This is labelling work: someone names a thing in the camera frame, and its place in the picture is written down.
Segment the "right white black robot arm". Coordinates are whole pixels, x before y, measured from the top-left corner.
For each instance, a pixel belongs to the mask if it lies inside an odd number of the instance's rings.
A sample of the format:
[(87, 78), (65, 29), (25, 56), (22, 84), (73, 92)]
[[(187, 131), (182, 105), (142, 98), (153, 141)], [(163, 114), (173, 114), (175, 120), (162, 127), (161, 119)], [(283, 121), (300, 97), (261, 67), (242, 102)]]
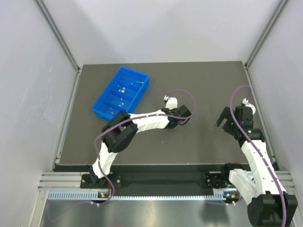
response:
[(288, 227), (298, 206), (295, 195), (288, 194), (275, 173), (261, 129), (254, 128), (255, 107), (251, 104), (226, 106), (215, 125), (233, 136), (245, 155), (251, 173), (240, 164), (225, 164), (225, 181), (235, 186), (247, 204), (254, 227)]

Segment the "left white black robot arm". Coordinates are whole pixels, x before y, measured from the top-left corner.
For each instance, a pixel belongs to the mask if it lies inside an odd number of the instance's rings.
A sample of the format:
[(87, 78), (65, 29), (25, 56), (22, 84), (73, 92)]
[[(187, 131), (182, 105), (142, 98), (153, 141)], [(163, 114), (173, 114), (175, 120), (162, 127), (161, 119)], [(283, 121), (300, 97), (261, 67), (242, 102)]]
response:
[(118, 112), (94, 140), (97, 160), (89, 171), (93, 183), (98, 184), (109, 175), (117, 154), (129, 146), (136, 134), (154, 129), (174, 129), (187, 123), (191, 116), (185, 105), (144, 114)]

